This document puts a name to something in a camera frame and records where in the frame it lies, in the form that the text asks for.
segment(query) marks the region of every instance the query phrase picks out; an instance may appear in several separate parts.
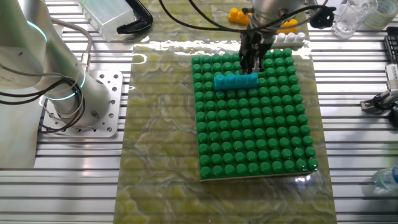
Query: white lego brick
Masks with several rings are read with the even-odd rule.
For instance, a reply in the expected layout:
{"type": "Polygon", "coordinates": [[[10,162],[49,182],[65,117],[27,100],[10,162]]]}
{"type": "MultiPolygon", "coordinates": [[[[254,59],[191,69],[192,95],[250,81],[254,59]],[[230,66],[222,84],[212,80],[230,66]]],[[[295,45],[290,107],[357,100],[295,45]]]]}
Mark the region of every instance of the white lego brick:
{"type": "Polygon", "coordinates": [[[286,47],[303,47],[304,45],[305,34],[303,32],[299,32],[298,34],[289,33],[284,34],[280,33],[275,36],[275,41],[272,44],[271,48],[286,48],[286,47]]]}

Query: black cable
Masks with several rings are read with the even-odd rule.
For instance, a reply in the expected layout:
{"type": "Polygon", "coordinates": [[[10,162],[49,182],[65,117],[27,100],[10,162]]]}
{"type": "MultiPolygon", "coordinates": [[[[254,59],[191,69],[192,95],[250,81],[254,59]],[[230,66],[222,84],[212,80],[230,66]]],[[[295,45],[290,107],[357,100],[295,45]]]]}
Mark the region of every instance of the black cable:
{"type": "Polygon", "coordinates": [[[186,26],[188,28],[192,28],[192,29],[198,29],[198,30],[210,30],[210,31],[224,31],[220,28],[214,28],[214,27],[198,27],[198,26],[193,26],[187,23],[184,23],[178,19],[176,19],[173,15],[171,15],[171,13],[166,9],[166,7],[163,4],[163,0],[159,0],[160,6],[162,6],[162,9],[164,10],[164,12],[176,23],[186,26]]]}
{"type": "Polygon", "coordinates": [[[264,26],[256,27],[256,28],[253,28],[253,29],[244,29],[244,30],[241,30],[241,29],[231,29],[231,28],[222,26],[222,25],[216,23],[215,21],[212,21],[209,17],[207,17],[207,16],[196,6],[196,4],[195,4],[192,0],[189,0],[189,2],[190,2],[190,4],[192,5],[192,7],[193,7],[203,18],[205,18],[208,22],[210,22],[210,23],[213,24],[214,26],[217,26],[218,28],[212,28],[212,27],[198,27],[198,26],[193,26],[193,25],[184,23],[184,22],[182,22],[182,21],[176,19],[173,15],[171,15],[171,13],[165,8],[165,6],[164,6],[164,4],[163,4],[163,0],[159,0],[159,3],[160,3],[160,5],[162,6],[162,9],[165,11],[165,13],[166,13],[173,21],[175,21],[175,22],[177,22],[177,23],[179,23],[179,24],[181,24],[181,25],[183,25],[183,26],[186,26],[186,27],[189,27],[189,28],[192,28],[192,29],[198,29],[198,30],[213,30],[213,31],[239,32],[239,33],[250,33],[250,32],[256,32],[256,31],[259,31],[259,30],[263,30],[263,29],[266,29],[266,28],[268,28],[268,27],[270,27],[270,26],[273,26],[273,25],[275,25],[275,24],[277,24],[277,23],[279,23],[279,22],[282,22],[282,21],[288,19],[289,17],[292,17],[292,16],[294,16],[294,15],[300,13],[300,12],[303,12],[303,11],[306,11],[306,10],[311,10],[311,9],[319,9],[319,8],[327,7],[327,6],[322,6],[322,5],[321,5],[321,6],[320,6],[320,5],[316,5],[316,6],[307,6],[307,7],[303,7],[303,8],[301,8],[301,9],[298,9],[298,10],[296,10],[296,11],[293,11],[293,12],[287,14],[287,15],[284,15],[284,16],[282,16],[281,18],[279,18],[279,19],[277,19],[277,20],[274,20],[274,21],[272,21],[272,22],[270,22],[270,23],[268,23],[268,24],[266,24],[266,25],[264,25],[264,26]]]}
{"type": "Polygon", "coordinates": [[[26,104],[26,103],[30,103],[30,102],[33,102],[33,101],[39,99],[41,96],[46,94],[46,92],[48,92],[50,90],[53,90],[55,87],[57,87],[57,86],[59,86],[61,84],[64,84],[64,83],[70,83],[70,81],[62,79],[62,80],[59,80],[59,81],[55,82],[54,84],[50,85],[45,90],[42,90],[42,91],[39,91],[39,92],[36,92],[36,93],[29,93],[29,94],[25,94],[25,95],[18,95],[18,94],[10,94],[10,93],[0,92],[0,95],[8,96],[8,97],[30,97],[30,96],[35,96],[35,97],[33,97],[33,98],[29,99],[29,100],[18,101],[18,102],[8,102],[8,101],[0,100],[0,104],[4,104],[4,105],[23,105],[23,104],[26,104]]]}

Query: green marble mat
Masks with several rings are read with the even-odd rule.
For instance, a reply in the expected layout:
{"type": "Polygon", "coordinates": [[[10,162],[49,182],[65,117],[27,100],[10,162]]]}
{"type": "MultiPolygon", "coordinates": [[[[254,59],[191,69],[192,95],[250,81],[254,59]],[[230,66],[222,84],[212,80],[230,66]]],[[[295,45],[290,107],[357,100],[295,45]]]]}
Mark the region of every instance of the green marble mat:
{"type": "MultiPolygon", "coordinates": [[[[154,25],[134,48],[114,223],[336,223],[310,49],[294,52],[294,60],[319,171],[201,183],[190,59],[238,51],[239,34],[186,29],[157,0],[142,3],[154,25]]],[[[185,22],[210,26],[185,0],[165,5],[185,22]]],[[[231,7],[250,6],[198,5],[224,24],[231,7]]]]}

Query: black handle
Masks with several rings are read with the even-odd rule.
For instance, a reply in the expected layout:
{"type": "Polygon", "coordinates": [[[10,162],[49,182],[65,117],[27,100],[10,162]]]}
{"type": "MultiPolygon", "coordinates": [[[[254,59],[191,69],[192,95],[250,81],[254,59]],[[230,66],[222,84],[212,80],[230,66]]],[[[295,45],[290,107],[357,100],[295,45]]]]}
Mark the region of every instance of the black handle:
{"type": "Polygon", "coordinates": [[[118,34],[136,34],[148,29],[154,21],[149,11],[139,0],[126,0],[126,2],[134,10],[137,20],[130,24],[119,26],[116,29],[118,34]]]}

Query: plastic bottle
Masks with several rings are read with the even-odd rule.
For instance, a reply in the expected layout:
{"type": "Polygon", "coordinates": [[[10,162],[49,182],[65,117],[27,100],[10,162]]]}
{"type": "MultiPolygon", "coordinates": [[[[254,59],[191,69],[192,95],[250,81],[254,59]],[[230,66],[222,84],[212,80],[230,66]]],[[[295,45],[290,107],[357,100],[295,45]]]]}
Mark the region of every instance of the plastic bottle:
{"type": "Polygon", "coordinates": [[[373,181],[381,192],[398,189],[398,166],[379,170],[373,176],[373,181]]]}

